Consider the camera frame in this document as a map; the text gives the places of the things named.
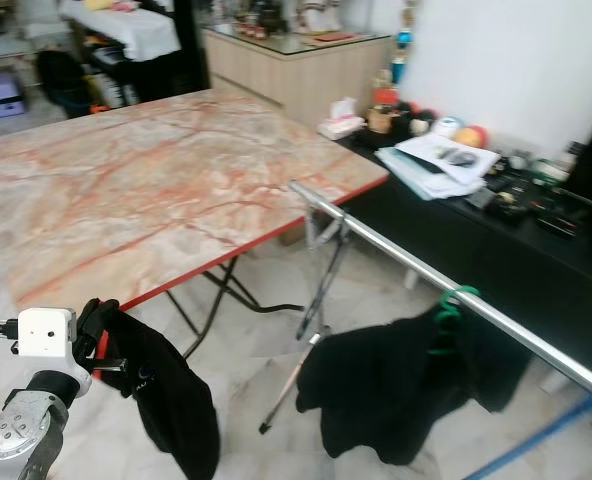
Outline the white lace cloth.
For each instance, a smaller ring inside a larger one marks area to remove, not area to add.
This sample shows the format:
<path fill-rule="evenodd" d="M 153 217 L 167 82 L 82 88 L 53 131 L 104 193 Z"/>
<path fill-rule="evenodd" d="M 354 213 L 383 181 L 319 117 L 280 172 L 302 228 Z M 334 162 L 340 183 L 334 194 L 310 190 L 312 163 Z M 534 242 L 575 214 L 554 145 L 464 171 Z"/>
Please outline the white lace cloth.
<path fill-rule="evenodd" d="M 141 8 L 135 0 L 60 0 L 59 12 L 118 41 L 132 61 L 149 61 L 181 50 L 173 20 Z"/>

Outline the silver clothes rack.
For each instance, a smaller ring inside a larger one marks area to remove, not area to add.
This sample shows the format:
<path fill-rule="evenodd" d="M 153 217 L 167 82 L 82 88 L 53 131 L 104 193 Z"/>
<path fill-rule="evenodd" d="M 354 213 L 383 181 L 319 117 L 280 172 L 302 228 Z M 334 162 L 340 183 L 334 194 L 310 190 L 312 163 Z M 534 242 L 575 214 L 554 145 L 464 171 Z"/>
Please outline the silver clothes rack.
<path fill-rule="evenodd" d="M 332 236 L 336 236 L 338 233 L 352 232 L 356 236 L 363 237 L 365 242 L 373 244 L 378 250 L 387 253 L 393 260 L 401 262 L 410 273 L 418 274 L 421 279 L 436 285 L 442 291 L 455 293 L 456 289 L 460 287 L 460 284 L 448 278 L 442 271 L 434 269 L 427 262 L 412 255 L 412 253 L 406 251 L 406 248 L 396 244 L 387 236 L 383 236 L 377 230 L 370 228 L 368 224 L 356 219 L 354 215 L 348 214 L 340 206 L 333 204 L 328 198 L 324 198 L 320 193 L 315 192 L 314 189 L 302 186 L 297 180 L 291 180 L 288 183 L 288 189 L 299 195 L 306 204 L 306 210 L 323 211 L 325 215 L 332 218 Z M 485 302 L 483 298 L 468 292 L 455 293 L 455 296 L 459 302 L 464 303 L 465 308 L 483 316 L 488 323 L 496 325 L 501 332 L 505 332 L 511 338 L 514 338 L 520 346 L 528 348 L 530 352 L 542 358 L 553 369 L 561 372 L 562 375 L 575 381 L 576 384 L 581 385 L 592 394 L 592 370 L 589 370 L 589 367 L 566 355 L 561 349 L 553 347 L 548 340 L 538 337 L 537 334 L 530 332 L 524 325 L 516 323 L 510 316 L 503 314 L 496 307 Z"/>

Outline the stack of white papers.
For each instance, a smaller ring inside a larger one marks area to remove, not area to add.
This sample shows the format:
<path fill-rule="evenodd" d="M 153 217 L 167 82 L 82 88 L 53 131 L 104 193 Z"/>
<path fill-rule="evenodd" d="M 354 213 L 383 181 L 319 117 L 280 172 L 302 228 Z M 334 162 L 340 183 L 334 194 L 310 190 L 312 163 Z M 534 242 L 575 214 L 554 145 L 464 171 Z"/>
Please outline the stack of white papers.
<path fill-rule="evenodd" d="M 471 195 L 485 186 L 484 175 L 500 160 L 497 152 L 437 134 L 378 148 L 374 155 L 421 200 Z"/>

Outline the green hanger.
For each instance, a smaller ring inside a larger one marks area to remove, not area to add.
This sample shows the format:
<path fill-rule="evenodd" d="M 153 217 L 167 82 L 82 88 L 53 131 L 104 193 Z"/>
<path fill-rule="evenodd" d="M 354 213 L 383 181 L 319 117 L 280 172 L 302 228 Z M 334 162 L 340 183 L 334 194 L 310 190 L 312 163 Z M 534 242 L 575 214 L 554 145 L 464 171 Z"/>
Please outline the green hanger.
<path fill-rule="evenodd" d="M 473 294 L 475 297 L 482 294 L 473 285 L 460 285 L 442 294 L 438 310 L 430 317 L 437 328 L 436 339 L 427 351 L 430 356 L 453 355 L 456 352 L 455 335 L 462 321 L 462 302 L 456 298 L 459 293 Z"/>

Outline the black backpack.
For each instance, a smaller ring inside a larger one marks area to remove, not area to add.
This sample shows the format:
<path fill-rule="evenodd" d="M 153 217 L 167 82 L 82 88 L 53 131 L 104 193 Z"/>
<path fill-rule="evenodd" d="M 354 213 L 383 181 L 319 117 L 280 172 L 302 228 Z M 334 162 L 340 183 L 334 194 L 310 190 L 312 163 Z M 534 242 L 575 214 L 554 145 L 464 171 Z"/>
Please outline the black backpack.
<path fill-rule="evenodd" d="M 69 119 L 92 113 L 94 100 L 84 78 L 84 69 L 68 52 L 55 49 L 37 52 L 35 70 L 45 96 Z"/>

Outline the black shirt green print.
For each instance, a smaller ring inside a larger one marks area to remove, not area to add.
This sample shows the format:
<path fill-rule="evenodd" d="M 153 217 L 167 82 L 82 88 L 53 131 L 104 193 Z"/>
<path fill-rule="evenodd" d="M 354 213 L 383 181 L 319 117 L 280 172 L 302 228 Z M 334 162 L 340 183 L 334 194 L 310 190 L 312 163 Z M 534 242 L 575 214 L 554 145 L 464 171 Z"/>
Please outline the black shirt green print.
<path fill-rule="evenodd" d="M 439 323 L 441 308 L 329 335 L 296 379 L 296 410 L 320 413 L 325 453 L 360 445 L 387 465 L 418 457 L 443 416 L 475 401 L 508 406 L 533 353 L 474 314 Z"/>

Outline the glass jar red lid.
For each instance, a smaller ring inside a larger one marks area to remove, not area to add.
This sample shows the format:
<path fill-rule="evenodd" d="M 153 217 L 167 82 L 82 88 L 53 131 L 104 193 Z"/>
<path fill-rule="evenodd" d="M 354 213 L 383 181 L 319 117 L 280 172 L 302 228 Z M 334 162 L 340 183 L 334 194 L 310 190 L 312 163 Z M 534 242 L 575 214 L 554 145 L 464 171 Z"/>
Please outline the glass jar red lid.
<path fill-rule="evenodd" d="M 379 87 L 373 91 L 373 105 L 366 114 L 366 127 L 378 134 L 392 131 L 397 114 L 398 91 L 392 87 Z"/>

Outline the orange ball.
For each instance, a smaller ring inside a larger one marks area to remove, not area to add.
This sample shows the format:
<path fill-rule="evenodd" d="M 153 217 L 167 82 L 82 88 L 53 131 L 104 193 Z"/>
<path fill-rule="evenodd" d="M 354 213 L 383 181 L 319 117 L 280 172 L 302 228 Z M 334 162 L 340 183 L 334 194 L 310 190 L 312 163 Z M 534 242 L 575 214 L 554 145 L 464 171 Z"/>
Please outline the orange ball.
<path fill-rule="evenodd" d="M 453 134 L 451 140 L 474 148 L 487 148 L 489 134 L 487 129 L 480 125 L 466 125 Z"/>

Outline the black white plush toy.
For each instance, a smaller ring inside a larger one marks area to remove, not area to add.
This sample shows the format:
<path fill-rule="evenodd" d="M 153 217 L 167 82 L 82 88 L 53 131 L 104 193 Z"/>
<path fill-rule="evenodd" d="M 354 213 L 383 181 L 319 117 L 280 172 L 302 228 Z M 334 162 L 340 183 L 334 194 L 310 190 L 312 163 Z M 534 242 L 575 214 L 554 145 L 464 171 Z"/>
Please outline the black white plush toy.
<path fill-rule="evenodd" d="M 436 113 L 430 109 L 411 110 L 407 118 L 409 118 L 407 131 L 410 132 L 412 137 L 419 137 L 428 133 L 437 120 Z"/>

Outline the black TV console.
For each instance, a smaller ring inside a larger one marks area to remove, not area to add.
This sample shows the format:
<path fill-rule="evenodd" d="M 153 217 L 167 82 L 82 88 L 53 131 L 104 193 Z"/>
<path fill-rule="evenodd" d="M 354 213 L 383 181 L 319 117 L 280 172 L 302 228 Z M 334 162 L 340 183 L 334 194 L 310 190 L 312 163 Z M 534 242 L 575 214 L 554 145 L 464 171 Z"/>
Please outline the black TV console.
<path fill-rule="evenodd" d="M 592 242 L 515 227 L 461 198 L 421 200 L 395 175 L 343 209 L 592 367 Z"/>

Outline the black shirt white print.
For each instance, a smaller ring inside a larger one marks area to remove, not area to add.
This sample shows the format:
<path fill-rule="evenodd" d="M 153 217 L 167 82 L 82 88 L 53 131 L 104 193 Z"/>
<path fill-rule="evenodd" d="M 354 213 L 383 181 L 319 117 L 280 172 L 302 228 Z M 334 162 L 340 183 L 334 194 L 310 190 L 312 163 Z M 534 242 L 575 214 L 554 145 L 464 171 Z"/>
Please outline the black shirt white print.
<path fill-rule="evenodd" d="M 80 317 L 90 346 L 107 338 L 103 358 L 123 358 L 126 369 L 95 378 L 135 398 L 146 434 L 159 451 L 172 454 L 187 480 L 213 480 L 220 462 L 220 428 L 209 385 L 190 369 L 159 330 L 137 320 L 116 300 L 92 298 Z"/>

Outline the marble top folding table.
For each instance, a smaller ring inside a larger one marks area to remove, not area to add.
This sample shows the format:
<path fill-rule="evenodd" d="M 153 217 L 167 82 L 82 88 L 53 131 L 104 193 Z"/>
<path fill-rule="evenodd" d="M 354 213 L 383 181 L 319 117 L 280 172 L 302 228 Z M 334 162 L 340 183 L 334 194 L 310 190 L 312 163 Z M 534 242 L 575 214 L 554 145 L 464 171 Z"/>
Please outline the marble top folding table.
<path fill-rule="evenodd" d="M 256 314 L 238 257 L 386 169 L 240 93 L 205 90 L 0 136 L 0 320 L 25 307 L 131 308 L 194 276 Z"/>

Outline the gold blue trophy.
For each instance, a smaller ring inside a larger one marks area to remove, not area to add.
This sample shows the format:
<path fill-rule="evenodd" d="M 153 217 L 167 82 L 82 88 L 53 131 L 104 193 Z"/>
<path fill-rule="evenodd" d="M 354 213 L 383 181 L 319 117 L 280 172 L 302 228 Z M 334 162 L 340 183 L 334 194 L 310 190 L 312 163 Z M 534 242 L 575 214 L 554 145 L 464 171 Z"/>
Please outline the gold blue trophy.
<path fill-rule="evenodd" d="M 395 55 L 389 64 L 389 73 L 391 73 L 391 83 L 393 87 L 398 87 L 401 84 L 402 76 L 404 76 L 407 59 L 409 59 L 410 46 L 414 35 L 412 35 L 412 27 L 415 23 L 415 8 L 421 0 L 404 0 L 404 8 L 401 10 L 400 28 L 398 28 L 395 36 Z"/>

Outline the light wooden cabinet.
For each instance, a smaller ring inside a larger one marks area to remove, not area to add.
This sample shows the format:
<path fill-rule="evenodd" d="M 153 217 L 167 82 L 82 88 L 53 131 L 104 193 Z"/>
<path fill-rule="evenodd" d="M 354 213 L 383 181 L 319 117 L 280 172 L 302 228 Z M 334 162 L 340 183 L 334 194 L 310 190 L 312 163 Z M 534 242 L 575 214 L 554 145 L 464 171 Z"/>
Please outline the light wooden cabinet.
<path fill-rule="evenodd" d="M 382 35 L 313 47 L 295 35 L 255 41 L 228 26 L 200 31 L 214 86 L 247 93 L 310 127 L 328 118 L 333 102 L 355 99 L 357 110 L 368 108 L 393 49 Z"/>

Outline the pink tissue pack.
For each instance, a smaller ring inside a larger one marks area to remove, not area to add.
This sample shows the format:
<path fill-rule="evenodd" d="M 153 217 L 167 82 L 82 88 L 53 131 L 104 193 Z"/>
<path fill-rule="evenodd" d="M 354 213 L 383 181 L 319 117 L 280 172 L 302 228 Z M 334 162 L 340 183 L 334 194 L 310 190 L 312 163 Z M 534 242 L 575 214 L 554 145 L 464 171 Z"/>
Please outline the pink tissue pack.
<path fill-rule="evenodd" d="M 316 131 L 328 140 L 342 140 L 350 134 L 360 131 L 366 125 L 364 116 L 357 115 L 357 100 L 345 97 L 334 101 L 329 108 L 327 119 L 318 124 Z"/>

